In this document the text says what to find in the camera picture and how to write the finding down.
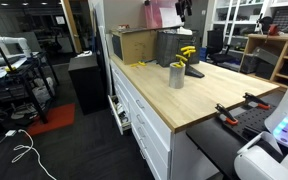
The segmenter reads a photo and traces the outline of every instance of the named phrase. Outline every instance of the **red mat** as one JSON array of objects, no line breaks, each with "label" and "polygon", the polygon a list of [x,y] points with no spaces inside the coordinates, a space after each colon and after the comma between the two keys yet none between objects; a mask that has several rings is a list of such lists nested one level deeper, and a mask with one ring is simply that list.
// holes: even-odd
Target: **red mat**
[{"label": "red mat", "polygon": [[47,114],[48,123],[43,124],[40,120],[34,122],[27,130],[31,135],[52,131],[64,126],[73,124],[75,114],[75,104],[67,104],[57,108],[52,108]]}]

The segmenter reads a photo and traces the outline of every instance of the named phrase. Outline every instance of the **metal cup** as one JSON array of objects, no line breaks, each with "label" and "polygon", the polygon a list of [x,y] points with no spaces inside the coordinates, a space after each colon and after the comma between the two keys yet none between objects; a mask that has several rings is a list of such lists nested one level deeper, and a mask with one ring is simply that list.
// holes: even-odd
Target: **metal cup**
[{"label": "metal cup", "polygon": [[169,86],[174,89],[181,89],[184,87],[185,64],[183,67],[178,68],[174,66],[177,62],[170,64],[170,79]]}]

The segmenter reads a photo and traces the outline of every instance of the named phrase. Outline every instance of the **drawer handle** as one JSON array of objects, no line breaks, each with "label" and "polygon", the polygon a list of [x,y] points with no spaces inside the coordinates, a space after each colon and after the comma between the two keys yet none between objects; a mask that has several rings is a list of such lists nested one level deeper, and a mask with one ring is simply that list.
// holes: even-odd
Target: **drawer handle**
[{"label": "drawer handle", "polygon": [[141,116],[138,114],[136,115],[138,122],[140,122],[141,124],[144,124],[144,121],[142,120]]},{"label": "drawer handle", "polygon": [[137,129],[138,129],[138,133],[139,133],[142,137],[145,137],[145,134],[144,134],[142,128],[141,128],[141,127],[138,127]]},{"label": "drawer handle", "polygon": [[141,155],[142,155],[142,158],[143,158],[144,160],[146,160],[146,157],[144,156],[142,150],[140,150],[140,153],[141,153]]},{"label": "drawer handle", "polygon": [[140,100],[136,100],[136,104],[138,105],[138,107],[140,108],[144,108],[144,106],[141,104]]},{"label": "drawer handle", "polygon": [[143,139],[140,139],[140,141],[141,141],[141,143],[142,143],[143,149],[146,149],[146,145],[144,144]]}]

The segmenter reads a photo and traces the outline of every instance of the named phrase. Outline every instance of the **cardboard box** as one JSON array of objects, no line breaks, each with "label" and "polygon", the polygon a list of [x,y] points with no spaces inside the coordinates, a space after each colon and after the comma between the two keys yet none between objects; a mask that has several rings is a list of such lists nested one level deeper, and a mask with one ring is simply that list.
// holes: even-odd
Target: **cardboard box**
[{"label": "cardboard box", "polygon": [[114,53],[124,64],[156,58],[156,30],[131,28],[120,31],[112,30],[112,34]]}]

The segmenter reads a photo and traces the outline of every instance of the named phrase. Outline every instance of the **office chair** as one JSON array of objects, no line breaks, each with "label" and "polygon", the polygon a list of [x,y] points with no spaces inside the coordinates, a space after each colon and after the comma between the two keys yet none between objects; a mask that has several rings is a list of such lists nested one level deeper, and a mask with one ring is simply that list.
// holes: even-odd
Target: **office chair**
[{"label": "office chair", "polygon": [[223,31],[212,30],[207,31],[207,46],[206,46],[206,56],[213,61],[213,64],[228,62],[234,60],[235,58],[231,55],[228,55],[230,45],[225,45],[226,51],[225,54],[219,54],[223,49]]}]

